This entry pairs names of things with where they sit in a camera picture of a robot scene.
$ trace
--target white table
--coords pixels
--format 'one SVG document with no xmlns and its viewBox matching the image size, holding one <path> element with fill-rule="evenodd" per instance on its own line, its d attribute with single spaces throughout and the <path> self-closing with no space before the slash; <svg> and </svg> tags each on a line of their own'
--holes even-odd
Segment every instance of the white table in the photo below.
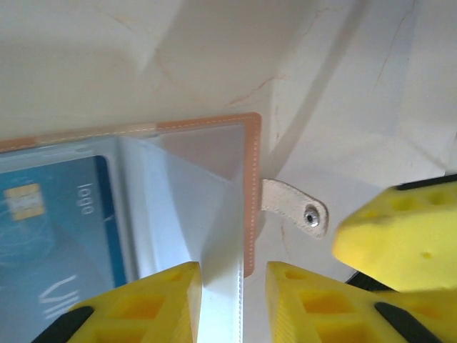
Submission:
<svg viewBox="0 0 457 343">
<path fill-rule="evenodd" d="M 384 187 L 447 167 L 455 13 L 453 0 L 4 1 L 0 138 L 261 113 L 263 176 L 331 215 L 319 242 L 266 216 L 245 341 L 267 342 L 266 261 L 347 279 L 329 251 L 338 221 Z"/>
</svg>

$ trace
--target yellow 3d-printed part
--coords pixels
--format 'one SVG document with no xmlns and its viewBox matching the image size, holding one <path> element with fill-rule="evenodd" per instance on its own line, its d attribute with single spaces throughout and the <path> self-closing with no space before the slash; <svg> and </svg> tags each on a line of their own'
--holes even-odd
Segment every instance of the yellow 3d-printed part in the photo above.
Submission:
<svg viewBox="0 0 457 343">
<path fill-rule="evenodd" d="M 337 259 L 397 291 L 457 288 L 457 177 L 392 187 L 341 223 Z"/>
<path fill-rule="evenodd" d="M 201 303 L 198 262 L 188 262 L 77 304 L 94 313 L 69 343 L 196 342 Z"/>
<path fill-rule="evenodd" d="M 274 343 L 408 342 L 376 310 L 379 302 L 405 309 L 437 338 L 427 341 L 424 336 L 414 342 L 457 342 L 456 290 L 372 293 L 290 264 L 269 262 L 266 298 Z"/>
</svg>

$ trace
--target leather strap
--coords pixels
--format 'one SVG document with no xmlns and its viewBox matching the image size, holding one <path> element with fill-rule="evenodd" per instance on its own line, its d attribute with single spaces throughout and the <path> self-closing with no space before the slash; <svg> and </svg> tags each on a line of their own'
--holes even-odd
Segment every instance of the leather strap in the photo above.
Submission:
<svg viewBox="0 0 457 343">
<path fill-rule="evenodd" d="M 261 210 L 280 214 L 313 238 L 320 239 L 327 232 L 326 206 L 285 182 L 262 179 Z"/>
</svg>

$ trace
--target blue card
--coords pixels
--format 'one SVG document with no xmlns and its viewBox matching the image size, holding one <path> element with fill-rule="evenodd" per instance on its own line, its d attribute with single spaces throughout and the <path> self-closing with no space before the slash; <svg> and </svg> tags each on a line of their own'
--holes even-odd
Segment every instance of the blue card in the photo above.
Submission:
<svg viewBox="0 0 457 343">
<path fill-rule="evenodd" d="M 0 342 L 125 283 L 105 157 L 0 174 Z"/>
</svg>

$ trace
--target gold chip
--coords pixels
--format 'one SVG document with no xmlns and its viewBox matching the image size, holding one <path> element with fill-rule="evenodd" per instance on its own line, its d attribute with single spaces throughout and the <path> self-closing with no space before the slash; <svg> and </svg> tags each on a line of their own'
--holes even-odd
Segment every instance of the gold chip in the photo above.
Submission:
<svg viewBox="0 0 457 343">
<path fill-rule="evenodd" d="M 38 184 L 6 189 L 4 195 L 13 220 L 22 220 L 43 214 L 44 204 Z"/>
</svg>

